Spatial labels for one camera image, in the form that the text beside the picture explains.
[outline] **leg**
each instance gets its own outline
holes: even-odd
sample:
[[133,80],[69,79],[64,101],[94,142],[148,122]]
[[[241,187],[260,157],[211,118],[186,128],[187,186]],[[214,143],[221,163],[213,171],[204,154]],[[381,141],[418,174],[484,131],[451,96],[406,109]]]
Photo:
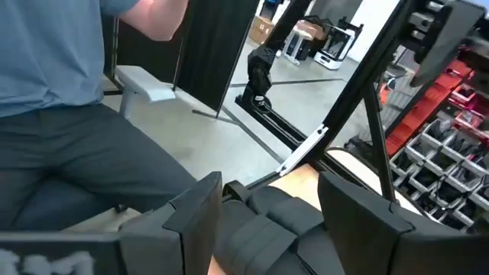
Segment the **leg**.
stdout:
[[61,177],[139,212],[155,209],[196,181],[165,150],[104,105],[47,111]]
[[34,112],[0,118],[0,231],[10,230],[44,177],[44,152]]

